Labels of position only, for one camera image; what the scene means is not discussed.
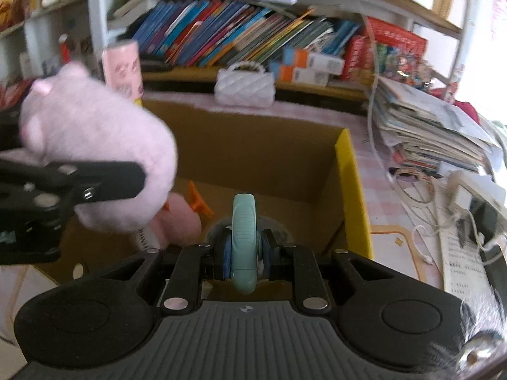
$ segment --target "quilted white purse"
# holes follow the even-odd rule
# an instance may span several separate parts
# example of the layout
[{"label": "quilted white purse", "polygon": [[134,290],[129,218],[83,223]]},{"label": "quilted white purse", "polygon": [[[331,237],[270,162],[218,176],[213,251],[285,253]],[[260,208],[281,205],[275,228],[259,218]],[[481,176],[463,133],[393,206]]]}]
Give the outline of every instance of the quilted white purse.
[{"label": "quilted white purse", "polygon": [[[239,67],[252,71],[237,70]],[[242,61],[220,69],[215,99],[225,106],[269,107],[275,101],[275,78],[256,62]]]}]

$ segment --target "plush toy ear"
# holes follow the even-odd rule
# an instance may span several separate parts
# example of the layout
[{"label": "plush toy ear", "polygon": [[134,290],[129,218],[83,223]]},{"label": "plush toy ear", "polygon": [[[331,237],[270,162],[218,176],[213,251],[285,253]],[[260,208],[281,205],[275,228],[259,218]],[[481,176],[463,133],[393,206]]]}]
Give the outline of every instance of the plush toy ear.
[{"label": "plush toy ear", "polygon": [[31,117],[20,129],[21,142],[28,150],[36,155],[45,152],[45,139],[42,132],[42,122],[39,116]]},{"label": "plush toy ear", "polygon": [[61,70],[58,72],[58,75],[63,77],[89,77],[90,72],[88,69],[81,63],[72,62],[65,64]]},{"label": "plush toy ear", "polygon": [[48,80],[35,80],[32,84],[31,90],[38,92],[43,96],[47,96],[52,88],[53,86]]}]

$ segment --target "purse handle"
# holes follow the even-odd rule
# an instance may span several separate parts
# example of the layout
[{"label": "purse handle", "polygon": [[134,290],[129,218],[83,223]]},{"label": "purse handle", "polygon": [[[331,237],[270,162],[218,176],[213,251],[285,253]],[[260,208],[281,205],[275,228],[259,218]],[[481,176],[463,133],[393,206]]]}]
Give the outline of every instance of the purse handle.
[{"label": "purse handle", "polygon": [[231,64],[227,69],[234,71],[239,67],[249,67],[252,71],[258,71],[261,74],[264,74],[266,72],[264,66],[256,61],[239,61],[237,63]]}]

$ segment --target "mint green handle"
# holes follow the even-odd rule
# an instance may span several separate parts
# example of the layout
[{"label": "mint green handle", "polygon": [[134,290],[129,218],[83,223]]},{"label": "mint green handle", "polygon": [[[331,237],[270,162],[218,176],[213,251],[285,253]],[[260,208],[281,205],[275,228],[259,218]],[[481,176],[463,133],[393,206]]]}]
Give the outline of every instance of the mint green handle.
[{"label": "mint green handle", "polygon": [[255,198],[251,194],[234,196],[232,207],[231,277],[234,287],[250,294],[257,284],[257,224]]}]

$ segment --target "pink checkered tablecloth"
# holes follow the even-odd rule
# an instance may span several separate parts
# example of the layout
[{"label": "pink checkered tablecloth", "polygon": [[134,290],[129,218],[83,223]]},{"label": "pink checkered tablecloth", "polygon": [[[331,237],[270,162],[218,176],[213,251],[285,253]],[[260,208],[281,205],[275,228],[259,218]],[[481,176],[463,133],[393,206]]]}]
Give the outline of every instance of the pink checkered tablecloth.
[{"label": "pink checkered tablecloth", "polygon": [[[275,101],[271,107],[266,109],[226,107],[218,104],[212,94],[146,92],[144,98],[185,103],[214,112],[293,118],[348,128],[352,135],[354,153],[356,154],[359,175],[361,176],[370,224],[400,225],[409,231],[414,227],[405,209],[401,205],[400,198],[391,188],[384,170],[379,166],[377,160],[375,160],[369,144],[366,117],[282,101]],[[384,147],[381,144],[381,140],[377,140],[377,138],[375,140],[377,148],[382,151]],[[416,236],[415,243],[421,251],[429,254],[419,236]],[[424,267],[428,283],[441,288],[442,276],[436,266],[425,264]]]}]

